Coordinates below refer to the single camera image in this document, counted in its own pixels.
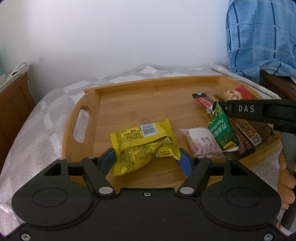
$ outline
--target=qr code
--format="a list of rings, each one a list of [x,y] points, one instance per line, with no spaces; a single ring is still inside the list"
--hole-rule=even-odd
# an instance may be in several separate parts
[[[141,127],[141,129],[143,131],[144,137],[151,136],[151,135],[154,135],[154,134],[158,133],[154,123],[140,125],[140,127]]]
[[[255,147],[258,146],[261,143],[261,141],[262,141],[262,139],[258,134],[251,137],[251,142],[254,144]]]

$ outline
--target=finger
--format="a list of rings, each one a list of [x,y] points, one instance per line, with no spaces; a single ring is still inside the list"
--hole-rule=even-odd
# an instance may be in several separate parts
[[[288,209],[289,208],[289,204],[287,204],[286,202],[281,202],[281,206],[284,208],[284,209]]]
[[[292,204],[295,201],[294,192],[283,185],[278,185],[278,193],[281,197],[282,203]]]
[[[287,188],[294,189],[296,186],[296,179],[287,169],[280,170],[278,183]]]
[[[281,170],[285,170],[287,167],[287,162],[283,150],[279,154],[279,167]]]

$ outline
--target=tray handle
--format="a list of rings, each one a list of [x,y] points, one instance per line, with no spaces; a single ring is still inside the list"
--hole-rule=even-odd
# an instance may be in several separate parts
[[[67,158],[68,162],[79,162],[83,158],[93,155],[100,102],[101,95],[99,92],[96,90],[90,91],[80,98],[70,113],[66,123],[62,146],[62,156]],[[73,136],[80,110],[85,110],[89,114],[83,142],[76,141]]]

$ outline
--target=white wall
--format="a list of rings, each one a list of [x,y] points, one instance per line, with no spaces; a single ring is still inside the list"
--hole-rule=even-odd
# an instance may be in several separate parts
[[[228,63],[229,0],[4,0],[0,66],[32,63],[36,100],[83,78]]]

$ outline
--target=blue plaid curtain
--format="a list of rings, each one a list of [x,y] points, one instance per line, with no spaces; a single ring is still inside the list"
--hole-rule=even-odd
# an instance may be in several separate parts
[[[226,16],[230,71],[260,84],[260,70],[296,83],[296,2],[230,0]]]

